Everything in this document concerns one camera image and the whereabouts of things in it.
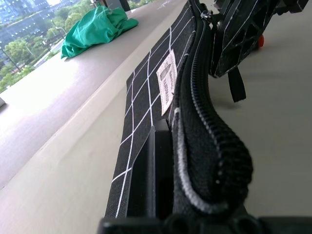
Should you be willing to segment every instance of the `black bag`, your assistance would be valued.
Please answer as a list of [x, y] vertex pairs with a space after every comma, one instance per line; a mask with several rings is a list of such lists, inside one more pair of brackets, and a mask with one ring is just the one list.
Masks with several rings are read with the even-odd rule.
[[[174, 145], [174, 213], [225, 214], [242, 204], [253, 171], [244, 144], [211, 103], [208, 73], [212, 33], [207, 9], [189, 0], [173, 25], [127, 80], [122, 141], [106, 217], [126, 215], [133, 162], [151, 126], [166, 118]], [[174, 99], [162, 116], [157, 70], [173, 50]]]

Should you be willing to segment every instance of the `green cloth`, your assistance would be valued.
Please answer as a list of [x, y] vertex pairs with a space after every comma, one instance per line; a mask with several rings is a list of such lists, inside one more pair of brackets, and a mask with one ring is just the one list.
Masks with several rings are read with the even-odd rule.
[[136, 19], [128, 19], [121, 8], [111, 10], [98, 6], [82, 17], [68, 32], [61, 57], [75, 57], [90, 46], [109, 43], [120, 34], [137, 26]]

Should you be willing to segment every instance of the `black fabric with white grid lines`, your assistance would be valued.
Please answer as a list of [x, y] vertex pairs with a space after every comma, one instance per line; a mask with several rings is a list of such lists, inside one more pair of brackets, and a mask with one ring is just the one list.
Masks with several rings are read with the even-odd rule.
[[133, 161], [143, 146], [153, 123], [162, 118], [170, 118], [170, 109], [164, 116], [161, 116], [156, 71], [168, 56], [170, 49], [173, 49], [179, 73], [195, 38], [194, 20], [190, 3], [187, 2], [177, 20], [127, 80], [123, 135], [105, 217], [125, 216]]

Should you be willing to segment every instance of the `window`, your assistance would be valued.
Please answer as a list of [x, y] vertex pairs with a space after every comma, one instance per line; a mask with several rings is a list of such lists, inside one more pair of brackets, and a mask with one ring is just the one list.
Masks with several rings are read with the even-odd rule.
[[[154, 0], [106, 0], [136, 9]], [[90, 0], [0, 0], [0, 93], [56, 55]]]

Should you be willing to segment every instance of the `fabric label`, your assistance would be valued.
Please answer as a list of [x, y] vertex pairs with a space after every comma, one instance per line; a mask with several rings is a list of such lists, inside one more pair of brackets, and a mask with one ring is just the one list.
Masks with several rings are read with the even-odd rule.
[[157, 70], [158, 84], [161, 98], [161, 115], [168, 110], [175, 92], [176, 86], [176, 58], [173, 50], [170, 51], [164, 62]]

